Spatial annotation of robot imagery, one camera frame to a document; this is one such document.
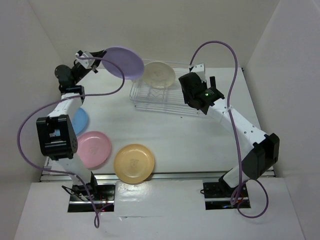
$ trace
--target blue plate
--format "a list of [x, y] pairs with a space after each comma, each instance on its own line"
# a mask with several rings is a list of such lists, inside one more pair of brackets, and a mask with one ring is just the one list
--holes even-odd
[[73, 130], [78, 135], [88, 124], [88, 114], [81, 107], [75, 112], [71, 121]]

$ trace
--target cable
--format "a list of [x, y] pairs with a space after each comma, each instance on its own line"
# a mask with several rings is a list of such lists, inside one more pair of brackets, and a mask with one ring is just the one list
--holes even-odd
[[[236, 56], [236, 53], [235, 51], [232, 49], [232, 47], [230, 45], [228, 45], [227, 43], [223, 42], [223, 41], [217, 41], [217, 40], [213, 40], [213, 41], [206, 41], [205, 43], [201, 44], [197, 49], [196, 51], [194, 52], [192, 58], [191, 58], [191, 61], [190, 61], [190, 65], [192, 65], [197, 53], [199, 52], [199, 50], [207, 45], [207, 44], [221, 44], [225, 47], [227, 47], [232, 55], [233, 55], [233, 58], [234, 58], [234, 75], [233, 75], [233, 79], [232, 79], [232, 82], [231, 82], [231, 85], [230, 85], [230, 88], [229, 88], [229, 92], [228, 92], [228, 96], [226, 98], [226, 106], [227, 108], [229, 109], [230, 108], [230, 97], [231, 97], [231, 93], [232, 93], [232, 90], [234, 88], [234, 85], [235, 85], [235, 82], [236, 82], [236, 78], [237, 78], [237, 72], [238, 72], [238, 59], [237, 59], [237, 56]], [[241, 189], [242, 189], [242, 186], [243, 184], [245, 184], [247, 181], [245, 181], [244, 183], [242, 183], [242, 158], [241, 158], [241, 151], [240, 151], [240, 143], [239, 143], [239, 137], [238, 137], [238, 133], [237, 133], [237, 129], [236, 129], [236, 124], [235, 124], [235, 120], [234, 120], [234, 117], [232, 115], [232, 111], [228, 111], [229, 113], [229, 116], [230, 116], [230, 121], [231, 121], [231, 125], [232, 125], [232, 129], [233, 129], [233, 134], [234, 134], [234, 139], [235, 139], [235, 145], [236, 145], [236, 151], [237, 151], [237, 156], [238, 156], [238, 164], [239, 164], [239, 184], [238, 184], [238, 187], [234, 190], [234, 192], [232, 193], [231, 195], [231, 198], [230, 198], [230, 203], [231, 205], [235, 205], [238, 201], [238, 198], [239, 198], [239, 195], [241, 194]], [[266, 189], [264, 188], [264, 186], [261, 184], [261, 182], [259, 182], [258, 180], [256, 179], [250, 179], [250, 180], [254, 180], [256, 181], [263, 189], [264, 193], [265, 193], [265, 196], [266, 196], [266, 205], [265, 205], [265, 208], [264, 210], [256, 215], [256, 216], [247, 216], [247, 215], [244, 215], [239, 207], [240, 205], [244, 202], [240, 202], [238, 203], [237, 205], [237, 210], [238, 212], [246, 217], [246, 218], [250, 218], [250, 219], [255, 219], [255, 218], [258, 218], [260, 216], [262, 216], [268, 209], [268, 206], [269, 206], [269, 197], [268, 197], [268, 193], [266, 191]]]
[[26, 119], [21, 123], [21, 125], [20, 125], [20, 127], [19, 127], [19, 129], [18, 129], [18, 132], [17, 132], [17, 136], [16, 136], [16, 144], [17, 144], [18, 150], [19, 150], [22, 158], [23, 158], [29, 165], [31, 165], [32, 167], [34, 167], [34, 168], [36, 168], [36, 169], [38, 169], [38, 170], [40, 170], [40, 171], [46, 171], [46, 172], [49, 172], [49, 173], [67, 174], [67, 175], [75, 176], [75, 177], [82, 183], [82, 185], [84, 186], [84, 189], [85, 189], [85, 191], [86, 191], [86, 193], [87, 193], [87, 195], [88, 195], [88, 198], [89, 198], [89, 200], [90, 200], [90, 202], [91, 202], [91, 204], [92, 204], [93, 210], [94, 210], [94, 212], [95, 212], [95, 217], [94, 217], [94, 221], [93, 221], [94, 226], [95, 226], [96, 228], [99, 228], [99, 226], [100, 226], [99, 213], [101, 212], [101, 210], [103, 210], [104, 208], [106, 208], [106, 207], [108, 206], [108, 204], [107, 204], [106, 206], [102, 207], [100, 210], [97, 210], [96, 205], [95, 205], [95, 202], [94, 202], [94, 200], [93, 200], [93, 198], [92, 198], [92, 196], [91, 196], [91, 194], [90, 194], [90, 191], [89, 191], [88, 187], [86, 186], [85, 182], [81, 179], [80, 176], [76, 175], [76, 174], [73, 173], [73, 172], [51, 170], [51, 169], [47, 169], [47, 168], [43, 168], [43, 167], [41, 167], [41, 166], [38, 166], [38, 165], [34, 164], [33, 162], [31, 162], [31, 161], [27, 158], [27, 156], [25, 155], [25, 153], [23, 152], [22, 147], [21, 147], [21, 139], [20, 139], [20, 138], [21, 138], [22, 129], [23, 129], [23, 127], [25, 126], [26, 122], [27, 122], [33, 115], [35, 115], [36, 113], [38, 113], [39, 111], [41, 111], [41, 110], [43, 110], [43, 109], [45, 109], [45, 108], [47, 108], [47, 107], [49, 107], [49, 106], [56, 105], [56, 104], [59, 104], [59, 103], [61, 103], [61, 102], [64, 102], [64, 101], [66, 101], [66, 100], [68, 100], [68, 99], [75, 99], [75, 98], [81, 98], [81, 97], [96, 97], [96, 96], [108, 96], [108, 95], [112, 95], [112, 94], [115, 94], [115, 93], [117, 93], [118, 91], [120, 91], [120, 89], [122, 89], [122, 87], [124, 86], [125, 80], [126, 80], [126, 79], [125, 79], [125, 74], [124, 74], [124, 72], [121, 70], [121, 68], [120, 68], [117, 64], [115, 64], [114, 62], [109, 61], [109, 60], [106, 60], [106, 59], [103, 59], [103, 58], [101, 58], [101, 57], [78, 57], [78, 56], [77, 56], [77, 58], [78, 58], [78, 59], [83, 59], [83, 60], [91, 60], [91, 59], [93, 59], [93, 60], [101, 60], [101, 61], [105, 61], [105, 62], [108, 62], [108, 63], [114, 65], [114, 66], [120, 71], [120, 73], [121, 73], [121, 75], [122, 75], [122, 83], [121, 83], [120, 87], [119, 87], [118, 89], [112, 91], [112, 92], [107, 92], [107, 93], [91, 93], [91, 94], [83, 94], [83, 95], [76, 95], [76, 96], [67, 97], [67, 98], [64, 98], [64, 99], [60, 99], [60, 100], [51, 102], [51, 103], [49, 103], [49, 104], [46, 104], [46, 105], [44, 105], [44, 106], [36, 109], [36, 110], [33, 111], [29, 116], [27, 116]]

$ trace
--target white table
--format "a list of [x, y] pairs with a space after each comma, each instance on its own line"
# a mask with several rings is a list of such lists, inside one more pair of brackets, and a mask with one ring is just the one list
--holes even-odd
[[[69, 195], [61, 188], [70, 181], [31, 185], [15, 240], [303, 240], [296, 212], [283, 178], [262, 178], [269, 208], [258, 219], [243, 218], [236, 209], [205, 210], [201, 180], [148, 181], [116, 186], [114, 212], [68, 213]], [[260, 186], [247, 183], [256, 215], [266, 199]]]
[[[206, 77], [216, 77], [217, 88], [227, 97], [234, 68], [207, 68]], [[80, 82], [88, 93], [117, 89], [121, 80], [104, 69], [89, 73]], [[129, 100], [132, 82], [110, 96], [87, 97], [82, 108], [88, 113], [86, 131], [101, 131], [112, 142], [112, 153], [95, 174], [113, 174], [117, 152], [128, 144], [142, 144], [155, 156], [154, 173], [225, 172], [236, 166], [233, 134], [209, 117], [136, 110]], [[231, 104], [252, 124], [259, 122], [241, 68], [232, 91]], [[52, 169], [63, 170], [56, 162]]]

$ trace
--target pink plate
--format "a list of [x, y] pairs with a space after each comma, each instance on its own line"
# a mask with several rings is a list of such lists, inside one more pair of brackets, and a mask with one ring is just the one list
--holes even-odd
[[111, 152], [111, 142], [105, 134], [100, 131], [89, 131], [77, 139], [77, 153], [86, 168], [95, 168], [107, 160]]

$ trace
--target white wall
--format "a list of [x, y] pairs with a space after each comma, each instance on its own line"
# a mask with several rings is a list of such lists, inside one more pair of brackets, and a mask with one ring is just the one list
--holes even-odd
[[[30, 184], [40, 176], [18, 153], [18, 127], [32, 110], [58, 99], [54, 69], [62, 61], [27, 0], [1, 2], [0, 29], [0, 239], [11, 240]], [[43, 164], [35, 118], [22, 141], [27, 156]]]
[[286, 179], [304, 235], [319, 239], [319, 6], [281, 0], [244, 74], [261, 127], [280, 137], [276, 170]]
[[[249, 61], [279, 0], [29, 0], [68, 64], [79, 49], [127, 46], [145, 59], [189, 62], [204, 41], [222, 40]], [[198, 59], [234, 66], [228, 49], [207, 47]]]

